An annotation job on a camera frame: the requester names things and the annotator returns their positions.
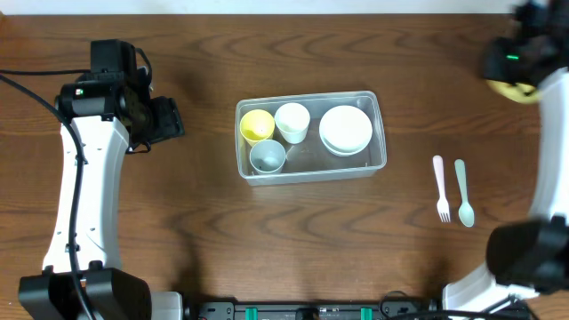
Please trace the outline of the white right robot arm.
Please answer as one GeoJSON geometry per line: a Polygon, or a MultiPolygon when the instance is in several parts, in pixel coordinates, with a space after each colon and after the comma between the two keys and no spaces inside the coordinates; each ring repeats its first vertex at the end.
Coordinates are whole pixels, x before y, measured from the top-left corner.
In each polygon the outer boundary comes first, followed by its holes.
{"type": "Polygon", "coordinates": [[[568,288],[568,3],[526,1],[511,36],[488,44],[482,77],[517,103],[538,103],[541,140],[529,220],[496,228],[485,262],[443,289],[430,318],[505,319],[506,308],[568,288]]]}

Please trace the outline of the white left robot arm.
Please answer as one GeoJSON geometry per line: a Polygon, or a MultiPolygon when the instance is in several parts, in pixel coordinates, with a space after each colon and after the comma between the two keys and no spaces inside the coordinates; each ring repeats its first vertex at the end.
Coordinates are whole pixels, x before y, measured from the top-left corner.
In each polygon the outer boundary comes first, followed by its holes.
{"type": "Polygon", "coordinates": [[[121,169],[129,154],[181,136],[175,101],[152,97],[142,49],[91,44],[91,66],[65,84],[52,110],[61,123],[63,173],[56,226],[42,272],[20,280],[35,319],[181,319],[178,292],[152,292],[122,269],[117,236],[121,169]]]}

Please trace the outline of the grey plastic bowl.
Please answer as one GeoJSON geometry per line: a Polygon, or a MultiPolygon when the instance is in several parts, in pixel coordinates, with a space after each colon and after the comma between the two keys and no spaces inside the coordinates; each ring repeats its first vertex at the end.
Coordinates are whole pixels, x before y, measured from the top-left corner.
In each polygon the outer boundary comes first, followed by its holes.
{"type": "Polygon", "coordinates": [[[367,141],[364,144],[361,144],[359,146],[357,146],[354,150],[351,151],[342,151],[337,149],[336,147],[334,147],[327,139],[322,138],[321,139],[322,143],[324,144],[325,148],[332,153],[333,155],[336,156],[353,156],[357,153],[360,153],[361,151],[363,151],[368,145],[369,145],[369,141],[367,141]]]}

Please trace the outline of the cream plastic bowl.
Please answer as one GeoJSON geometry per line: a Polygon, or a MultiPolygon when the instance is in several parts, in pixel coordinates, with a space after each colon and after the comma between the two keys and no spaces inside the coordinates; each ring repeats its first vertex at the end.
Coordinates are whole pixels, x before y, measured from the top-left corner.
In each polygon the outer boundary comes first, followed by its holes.
{"type": "Polygon", "coordinates": [[[342,151],[354,150],[371,141],[373,126],[367,114],[353,106],[337,106],[328,110],[319,125],[320,139],[327,139],[342,151]]]}

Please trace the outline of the cream plastic cup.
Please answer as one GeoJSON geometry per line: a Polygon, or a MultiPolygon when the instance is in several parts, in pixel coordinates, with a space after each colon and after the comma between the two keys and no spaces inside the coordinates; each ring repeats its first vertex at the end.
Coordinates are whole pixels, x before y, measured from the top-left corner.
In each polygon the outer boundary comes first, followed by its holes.
{"type": "Polygon", "coordinates": [[[290,144],[304,141],[310,123],[309,111],[300,103],[282,105],[275,114],[275,123],[282,137],[290,144]]]}

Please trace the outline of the yellow plastic cup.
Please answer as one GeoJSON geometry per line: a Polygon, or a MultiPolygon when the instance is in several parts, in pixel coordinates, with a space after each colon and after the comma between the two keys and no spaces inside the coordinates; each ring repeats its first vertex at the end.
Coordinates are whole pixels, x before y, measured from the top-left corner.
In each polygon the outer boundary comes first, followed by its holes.
{"type": "Polygon", "coordinates": [[[239,123],[239,132],[251,147],[263,140],[271,140],[275,128],[274,117],[262,109],[247,112],[239,123]]]}

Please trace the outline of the grey plastic cup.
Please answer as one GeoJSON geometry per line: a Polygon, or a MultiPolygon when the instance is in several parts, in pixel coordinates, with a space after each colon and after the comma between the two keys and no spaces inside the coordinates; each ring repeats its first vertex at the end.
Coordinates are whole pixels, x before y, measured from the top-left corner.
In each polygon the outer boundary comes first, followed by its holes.
{"type": "Polygon", "coordinates": [[[285,165],[286,151],[276,140],[262,140],[252,147],[249,158],[258,174],[279,174],[285,165]]]}

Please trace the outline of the yellow plastic bowl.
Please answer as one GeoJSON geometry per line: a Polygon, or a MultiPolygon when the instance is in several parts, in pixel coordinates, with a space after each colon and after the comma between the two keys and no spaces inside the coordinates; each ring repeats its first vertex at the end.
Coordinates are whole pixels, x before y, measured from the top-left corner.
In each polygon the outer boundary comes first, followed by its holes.
{"type": "Polygon", "coordinates": [[[509,84],[495,80],[486,80],[488,86],[501,96],[520,104],[534,104],[541,100],[538,89],[529,84],[509,84]]]}

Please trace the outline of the white plastic fork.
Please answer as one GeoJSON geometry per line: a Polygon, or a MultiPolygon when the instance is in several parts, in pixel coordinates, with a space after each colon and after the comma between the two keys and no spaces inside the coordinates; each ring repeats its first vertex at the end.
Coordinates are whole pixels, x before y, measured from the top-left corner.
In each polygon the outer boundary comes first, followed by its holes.
{"type": "Polygon", "coordinates": [[[439,155],[432,158],[439,198],[437,200],[437,212],[443,223],[451,221],[450,205],[445,194],[445,172],[443,158],[439,155]]]}

